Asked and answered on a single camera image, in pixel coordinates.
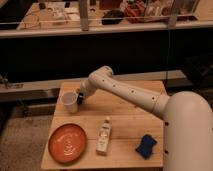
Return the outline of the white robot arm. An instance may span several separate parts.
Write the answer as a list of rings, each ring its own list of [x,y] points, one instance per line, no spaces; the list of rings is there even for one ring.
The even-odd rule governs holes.
[[[213,110],[201,95],[181,91],[172,96],[113,79],[103,66],[81,83],[83,98],[98,89],[148,111],[164,122],[163,171],[213,171]]]

